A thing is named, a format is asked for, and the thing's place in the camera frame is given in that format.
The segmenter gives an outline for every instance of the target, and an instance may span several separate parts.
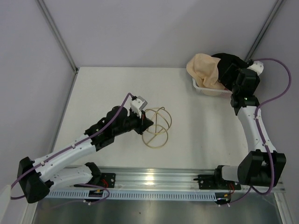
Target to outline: gray floor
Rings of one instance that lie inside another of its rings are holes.
[[[274,195],[249,196],[218,208],[208,202],[107,200],[88,206],[66,199],[44,199],[37,207],[34,224],[280,224]]]

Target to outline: towel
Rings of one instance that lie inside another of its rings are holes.
[[[196,54],[188,62],[187,72],[195,79],[199,87],[224,90],[225,87],[218,82],[217,64],[219,61],[220,58]]]

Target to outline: white plastic bin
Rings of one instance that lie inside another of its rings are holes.
[[[214,90],[209,88],[201,88],[197,85],[194,78],[193,78],[193,86],[196,89],[196,91],[201,95],[223,97],[223,98],[230,98],[230,96],[232,95],[232,92],[229,90]]]

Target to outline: gray wall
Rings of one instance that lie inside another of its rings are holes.
[[[0,189],[20,159],[50,150],[72,77],[36,3],[0,1]],[[26,204],[11,201],[2,223],[18,223]]]
[[[262,109],[263,120],[269,137],[279,152],[285,153],[287,164],[283,181],[293,214],[299,222],[299,1],[287,0],[269,32],[263,39],[254,58],[273,57],[283,61],[291,70],[292,85],[281,99]],[[260,101],[281,93],[287,85],[286,71],[274,62],[265,63],[257,90]]]
[[[46,0],[77,66],[179,67],[245,57],[275,0]]]

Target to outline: purple cable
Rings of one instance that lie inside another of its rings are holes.
[[[283,95],[285,95],[286,92],[288,92],[288,90],[290,89],[290,86],[291,86],[291,83],[292,83],[292,76],[291,76],[291,72],[290,72],[289,68],[288,68],[283,62],[281,62],[280,60],[277,60],[277,59],[275,59],[275,58],[260,58],[260,59],[256,59],[256,60],[254,60],[254,61],[275,61],[275,62],[281,64],[281,65],[285,68],[285,70],[286,70],[286,72],[287,72],[287,74],[288,74],[288,77],[289,77],[289,83],[288,83],[288,86],[287,86],[287,88],[286,88],[282,93],[280,93],[280,94],[279,94],[278,96],[276,96],[276,97],[273,97],[273,98],[271,98],[271,99],[268,99],[268,100],[262,102],[262,103],[256,108],[256,111],[255,111],[256,125],[257,125],[258,132],[259,132],[259,134],[260,134],[260,136],[261,136],[261,138],[262,138],[263,144],[265,144],[265,143],[266,143],[266,139],[265,139],[265,137],[264,137],[264,135],[263,135],[263,132],[262,132],[260,123],[259,123],[259,121],[258,121],[258,116],[257,116],[258,110],[261,109],[261,107],[264,106],[265,104],[267,104],[267,103],[269,103],[269,102],[271,102],[271,101],[273,101],[273,100],[276,100],[276,99],[282,97]],[[273,187],[274,187],[274,164],[273,164],[273,159],[272,159],[272,155],[271,155],[271,152],[270,152],[269,147],[268,147],[267,145],[265,145],[265,148],[266,148],[267,154],[268,154],[268,156],[269,156],[269,163],[270,163],[270,169],[271,169],[271,182],[270,182],[270,186],[269,186],[268,190],[267,190],[266,192],[260,192],[260,191],[258,191],[255,187],[251,186],[251,187],[248,189],[248,191],[246,192],[246,194],[244,194],[242,197],[240,197],[240,198],[238,198],[238,199],[232,201],[231,203],[235,203],[235,202],[240,201],[241,199],[243,199],[243,198],[244,198],[244,197],[251,191],[251,189],[253,189],[256,193],[258,193],[258,194],[260,194],[260,195],[267,195],[267,194],[271,193],[271,191],[272,191],[272,189],[273,189]]]
[[[128,98],[129,98],[130,96],[133,97],[133,95],[129,92],[129,93],[127,94],[126,98],[124,99],[124,101],[122,102],[120,108],[119,108],[118,111],[116,112],[116,114],[112,117],[112,119],[111,119],[111,120],[110,120],[104,127],[102,127],[102,128],[101,128],[98,132],[96,132],[95,134],[93,134],[93,135],[91,135],[91,136],[89,136],[89,137],[87,137],[87,138],[85,138],[85,139],[82,139],[81,141],[77,142],[77,143],[75,144],[75,146],[80,145],[81,143],[85,142],[86,140],[91,139],[91,138],[93,138],[93,137],[95,137],[95,136],[101,134],[101,133],[102,133],[102,132],[109,126],[109,125],[111,125],[111,123],[112,123],[112,122],[116,119],[116,117],[120,114],[122,108],[124,107],[126,101],[128,100]],[[72,148],[73,148],[72,146],[69,146],[69,147],[67,147],[67,148],[65,148],[65,149],[63,149],[63,150],[61,150],[61,151],[55,153],[54,155],[50,156],[50,157],[49,157],[48,159],[46,159],[44,162],[46,163],[46,162],[50,161],[51,159],[55,158],[56,156],[59,156],[60,154],[66,152],[66,151],[68,151],[68,150],[70,150],[70,149],[72,149]],[[14,187],[14,186],[15,186],[15,185],[16,185],[16,184],[17,184],[17,183],[24,177],[24,176],[26,176],[27,174],[29,174],[31,171],[35,170],[36,168],[40,167],[41,165],[42,165],[42,164],[39,163],[39,164],[37,164],[36,166],[34,166],[33,168],[27,170],[27,171],[26,171],[25,173],[23,173],[21,176],[19,176],[19,177],[12,183],[12,185],[11,185],[11,189],[12,189],[12,188],[13,188],[13,187]],[[18,200],[18,199],[21,199],[21,198],[24,198],[24,197],[25,197],[25,195],[23,195],[23,196],[18,196],[18,197],[10,197],[10,199],[11,199],[11,200]]]
[[[107,188],[104,188],[104,187],[101,187],[101,186],[97,186],[97,185],[86,184],[86,183],[82,183],[82,184],[79,184],[79,185],[84,186],[84,187],[90,187],[90,188],[98,188],[98,189],[101,189],[101,190],[105,190],[105,191],[108,193],[108,195],[107,195],[106,197],[104,197],[104,198],[102,198],[102,199],[99,199],[99,200],[97,200],[97,201],[95,201],[95,202],[88,202],[88,204],[89,204],[89,203],[90,203],[90,204],[97,204],[97,203],[100,203],[100,202],[103,202],[103,201],[107,200],[107,198],[110,197],[110,191],[109,191]],[[74,203],[74,202],[82,202],[82,200],[69,201],[69,202],[66,202],[66,203],[59,204],[59,205],[56,205],[56,206],[54,206],[54,207],[51,207],[50,209],[56,209],[56,208],[59,208],[59,207],[61,207],[61,206],[63,206],[63,205],[71,204],[71,203]]]

